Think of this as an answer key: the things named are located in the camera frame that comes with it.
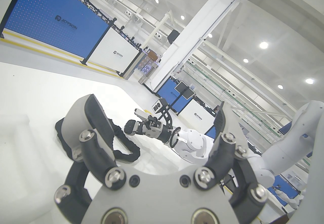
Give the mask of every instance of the robotic arm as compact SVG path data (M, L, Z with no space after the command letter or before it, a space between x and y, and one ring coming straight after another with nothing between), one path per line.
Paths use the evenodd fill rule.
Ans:
M117 166L112 150L105 144L114 134L105 131L112 128L94 95L79 99L77 105L77 110L70 111L65 119L62 135L80 150L82 159L74 161L64 185L54 195L59 210L71 223L249 224L262 210L267 199L266 190L257 183L246 159L247 146L244 148L240 144L245 140L243 133L230 132L233 130L230 127L238 123L226 107L220 108L221 113L215 119L214 125L220 128L220 134L203 166L191 165L173 174L156 176L128 164ZM167 119L164 133L154 118L148 120L148 125L134 126L141 126L141 132L147 129L148 134L153 128L162 128L159 135L154 135L157 139L179 143L176 129L171 131L170 119ZM87 129L76 135L82 126ZM228 201L219 184L230 169L235 173L238 187ZM84 188L89 172L102 183L93 200Z
M258 182L265 188L280 175L313 150L317 127L324 112L324 103L312 100L295 114L288 133L267 149L262 156L254 154L248 160Z
M167 105L165 99L159 99L152 107L154 113L162 113L167 125L163 125L157 117L153 117L140 109L135 109L135 115L142 122L129 120L125 125L124 132L130 136L138 134L161 140L182 159L193 164L203 165L208 159L205 136L194 129L174 128L171 115L166 108Z

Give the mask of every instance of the white robot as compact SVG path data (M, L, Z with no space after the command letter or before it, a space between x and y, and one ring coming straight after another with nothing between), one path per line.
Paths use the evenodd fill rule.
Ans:
M172 126L172 118L169 115L169 112L166 110L167 105L168 104L165 99L159 99L152 107L155 114L162 113L167 125L163 125L163 123L160 122L156 117L153 117L140 109L135 109L135 115L139 117L142 122L129 120L125 125L124 132L130 136L135 134L146 135L150 138L161 140L165 145L173 149L182 159L192 164L205 164L209 155L205 135L200 134L194 129L182 130L180 127L174 128ZM228 103L222 104L222 112L225 112L227 117L230 117L231 120L235 120L235 116ZM236 136L236 141L239 140L237 147L246 157L248 145L244 139L244 135L239 127L239 124L232 124L231 126L227 125L225 127L223 115L219 115L219 119L221 119L219 121L219 132L222 131L232 134L241 133L240 136Z
M267 149L262 156L248 157L258 182L265 188L274 183L274 177L292 167L314 148L319 120L324 112L324 103L310 101L295 114L288 133Z
M94 95L76 103L73 107L77 110L70 110L68 114L71 115L63 120L62 126L69 128L62 128L61 132L65 142L80 149L82 160L74 161L64 185L54 194L57 207L71 223L249 224L259 215L267 199L266 189L258 183L254 172L258 173L258 169L268 172L268 177L260 174L259 180L272 178L303 158L313 147L307 193L289 224L324 223L320 191L324 171L323 102L312 101L303 106L285 138L261 158L254 158L259 164L254 171L247 160L247 142L242 130L230 107L223 103L214 121L219 136L206 163L161 176L143 173L128 164L118 166L112 147L109 147L113 128L101 105ZM153 110L163 114L166 125L136 111L143 121L128 121L125 132L156 138L171 148L178 143L190 148L186 145L188 140L182 139L190 141L191 136L188 133L180 136L179 128L173 128L164 103L163 99L157 101ZM238 187L228 200L219 184L230 169ZM84 187L89 172L102 183L93 199Z

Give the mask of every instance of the white floor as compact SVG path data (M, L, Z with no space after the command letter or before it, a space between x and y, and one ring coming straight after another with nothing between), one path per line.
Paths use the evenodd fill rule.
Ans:
M80 97L94 93L102 104L105 113L121 127L127 120L136 119L133 111L136 107L152 112L151 106L158 99L144 86L137 83L135 77L129 80L108 76L100 72L92 71L86 67L80 67L52 57L44 57L42 54L24 50L0 41L0 114L25 114L30 119L30 127L36 148L42 156L47 168L54 173L56 186L64 182L65 176L72 164L67 158L56 138L55 123L65 116L68 109ZM173 112L173 125L185 129L186 126L179 121ZM154 141L145 136L135 135L131 139L141 149L141 157L133 163L138 170L151 174L169 174L178 171L188 165L188 162L179 158L172 150L159 141ZM13 141L7 138L10 149L13 149ZM5 165L11 173L10 157L5 156L8 145L0 144L0 157L9 160ZM125 150L114 142L116 148ZM12 195L10 188L15 188L12 177L1 177L2 191L1 205L7 200L5 197ZM94 196L100 184L89 176L86 182L90 195ZM13 223L26 223L24 219L16 219ZM56 207L34 223L67 223Z

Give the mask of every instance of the white ceiling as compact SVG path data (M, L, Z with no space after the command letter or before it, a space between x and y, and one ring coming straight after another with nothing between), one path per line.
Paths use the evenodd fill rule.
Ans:
M129 0L139 7L151 6L157 19L172 10L186 25L207 0ZM210 42L273 87L296 108L309 100L324 101L324 25L288 0L243 0L212 32ZM259 48L260 42L269 48ZM315 79L313 85L305 79Z
M234 25L228 26L229 34L224 34L223 40L227 38L231 41L227 54L296 108L312 99L324 100L324 53L255 4L243 0L239 9ZM213 38L208 38L214 45L217 44L222 27L217 26L212 33ZM267 49L259 47L263 41L268 42ZM240 72L230 62L227 64ZM306 84L307 78L314 78L315 83ZM283 85L284 89L280 90L278 85Z

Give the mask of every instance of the black monitor screen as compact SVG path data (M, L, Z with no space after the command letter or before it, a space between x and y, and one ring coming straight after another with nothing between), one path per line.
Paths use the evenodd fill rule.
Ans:
M189 88L183 81L181 81L179 84L177 84L174 89L176 91L178 91L179 93L181 93L186 88L187 88L187 90L183 93L183 97L185 99L190 99L195 94L195 92L193 92L193 90L191 88Z

